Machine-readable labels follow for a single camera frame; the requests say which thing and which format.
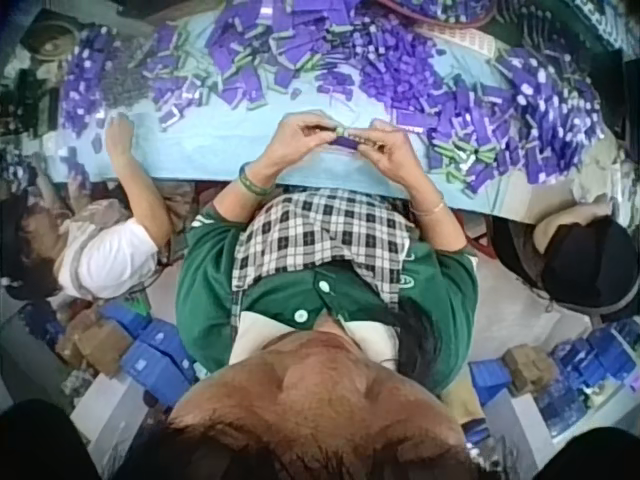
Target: white shirt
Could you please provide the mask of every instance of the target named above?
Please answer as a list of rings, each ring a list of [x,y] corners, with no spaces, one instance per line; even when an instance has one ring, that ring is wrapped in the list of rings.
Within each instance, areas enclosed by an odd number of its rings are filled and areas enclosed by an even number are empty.
[[[71,261],[83,240],[97,228],[88,222],[66,221],[67,247],[58,282],[65,293],[82,297],[71,283]],[[78,265],[82,285],[98,298],[113,298],[147,280],[155,271],[158,247],[134,218],[107,228],[91,240]]]
[[[396,370],[398,336],[393,328],[378,322],[341,322],[367,358],[384,367]],[[294,329],[269,317],[253,312],[242,312],[235,343],[231,348],[229,365],[239,363],[259,351],[274,338]]]

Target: black and white checkered cloth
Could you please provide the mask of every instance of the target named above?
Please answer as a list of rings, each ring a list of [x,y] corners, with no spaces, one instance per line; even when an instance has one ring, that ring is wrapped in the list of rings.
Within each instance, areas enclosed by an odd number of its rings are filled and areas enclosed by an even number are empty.
[[[269,275],[347,260],[396,308],[413,229],[382,197],[335,189],[285,194],[240,236],[232,289],[239,293]]]

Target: white sleeve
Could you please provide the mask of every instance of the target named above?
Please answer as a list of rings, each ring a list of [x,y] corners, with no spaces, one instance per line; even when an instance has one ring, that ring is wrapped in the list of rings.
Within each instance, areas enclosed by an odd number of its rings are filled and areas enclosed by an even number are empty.
[[[132,218],[103,230],[87,245],[78,265],[80,282],[96,297],[117,297],[153,274],[157,252]]]

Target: gold bracelet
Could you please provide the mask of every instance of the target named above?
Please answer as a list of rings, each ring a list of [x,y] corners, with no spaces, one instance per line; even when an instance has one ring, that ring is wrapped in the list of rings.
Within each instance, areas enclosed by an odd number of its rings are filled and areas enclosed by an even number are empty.
[[[413,208],[413,203],[409,204],[409,208],[411,209],[411,212],[416,217],[431,217],[431,216],[435,215],[436,213],[438,213],[440,210],[442,210],[446,206],[447,206],[447,204],[444,202],[444,195],[442,195],[442,192],[440,192],[440,203],[438,204],[438,206],[436,208],[434,208],[430,212],[421,212],[421,211],[416,210],[416,209]]]

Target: table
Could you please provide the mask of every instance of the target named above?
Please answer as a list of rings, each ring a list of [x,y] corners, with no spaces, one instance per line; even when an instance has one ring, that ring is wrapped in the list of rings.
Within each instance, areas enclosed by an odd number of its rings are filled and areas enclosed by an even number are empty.
[[[216,14],[207,12],[188,20],[190,41],[195,47],[204,46]],[[437,43],[448,52],[433,60],[441,74],[461,73],[469,82],[506,86],[502,75],[490,66],[486,57],[443,39],[437,39]],[[356,70],[348,66],[343,68],[358,81]],[[185,118],[166,132],[160,129],[151,101],[141,101],[127,112],[136,125],[134,155],[152,177],[232,180],[243,163],[262,153],[278,121],[286,113],[319,109],[349,127],[366,127],[373,118],[390,120],[382,104],[369,99],[358,89],[351,102],[316,93],[314,76],[315,73],[306,73],[294,82],[292,88],[302,90],[296,100],[266,90],[268,105],[250,112],[244,105],[230,110],[222,100],[212,96],[209,105],[189,109]],[[50,155],[49,173],[54,181],[67,180],[67,168],[59,161],[57,153],[71,145],[77,148],[79,160],[85,164],[92,181],[114,176],[106,152],[98,155],[93,152],[91,140],[96,132],[99,130],[93,123],[79,139],[67,131],[57,132],[46,152]],[[412,143],[424,164],[425,145],[414,135]],[[537,217],[541,213],[535,206],[541,198],[554,198],[555,195],[566,202],[572,199],[571,180],[553,186],[531,187],[521,172],[494,180],[472,198],[466,196],[459,185],[447,183],[444,175],[431,175],[431,178],[453,208],[520,221],[535,222],[539,219]],[[335,150],[310,154],[302,163],[287,170],[279,181],[309,187],[348,188],[393,197],[406,196],[403,189],[389,182],[357,154]]]

